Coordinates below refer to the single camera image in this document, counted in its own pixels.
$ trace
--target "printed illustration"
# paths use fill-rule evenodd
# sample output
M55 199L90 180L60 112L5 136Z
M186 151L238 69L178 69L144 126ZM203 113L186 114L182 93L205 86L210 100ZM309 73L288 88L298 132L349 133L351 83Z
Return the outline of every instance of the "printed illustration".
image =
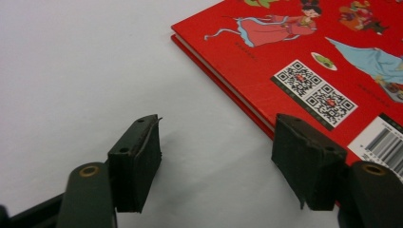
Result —
M314 18L320 16L322 9L317 0L302 0L302 16L269 15L265 18L234 18L238 30L221 28L214 35L205 35L204 40L216 37L223 32L239 35L251 48L279 41L295 40L301 35L310 35L317 30Z
M311 52L312 57L323 67L331 69L331 70L337 70L337 67L335 64L328 58L324 57L321 54L318 54L316 52Z
M299 60L271 80L328 130L334 129L357 108L349 98Z
M341 7L339 21L354 31L372 29L378 35L382 35L383 31L387 29L380 25L379 19L374 17L368 1L364 1L363 4L354 1L350 7Z
M244 1L251 7L270 8L270 3L277 2L278 0L244 0Z
M403 103L403 60L379 48L357 48L327 38L359 70L369 74L394 101Z

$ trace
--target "barcode sticker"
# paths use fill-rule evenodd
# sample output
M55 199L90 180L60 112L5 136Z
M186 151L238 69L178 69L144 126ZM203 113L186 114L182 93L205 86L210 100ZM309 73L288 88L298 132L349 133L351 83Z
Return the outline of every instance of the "barcode sticker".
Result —
M402 126L386 115L376 117L350 144L349 149L365 161L392 169L403 181Z

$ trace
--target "qr code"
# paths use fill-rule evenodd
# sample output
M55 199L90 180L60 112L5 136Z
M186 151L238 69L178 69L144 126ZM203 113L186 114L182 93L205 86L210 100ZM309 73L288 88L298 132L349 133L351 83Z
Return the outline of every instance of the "qr code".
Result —
M336 127L357 108L355 103L299 60L278 72L272 80L331 127Z
M322 79L300 62L293 62L277 76L299 97L303 97L322 83Z

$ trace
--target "book cover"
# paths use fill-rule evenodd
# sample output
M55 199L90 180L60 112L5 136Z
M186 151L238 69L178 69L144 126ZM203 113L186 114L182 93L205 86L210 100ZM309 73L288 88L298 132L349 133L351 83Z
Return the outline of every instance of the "book cover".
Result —
M394 0L226 0L173 25L172 39L270 138L276 115L293 115L348 164L402 177L402 12Z

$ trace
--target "black plastic mount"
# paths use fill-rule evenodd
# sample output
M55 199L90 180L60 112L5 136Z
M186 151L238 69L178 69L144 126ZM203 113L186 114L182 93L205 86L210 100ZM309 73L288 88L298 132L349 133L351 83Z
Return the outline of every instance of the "black plastic mount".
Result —
M336 177L347 152L301 119L277 115L272 160L296 193L301 208L333 210Z
M142 212L162 153L157 115L137 120L107 153L118 212Z
M346 151L303 120L277 115L272 160L301 208L332 210L341 228L403 227L403 184L389 168L370 161L345 164Z
M150 115L134 122L105 163L87 163L70 173L64 194L12 218L0 205L0 228L112 228L117 227L115 208L142 212L162 160L159 121Z

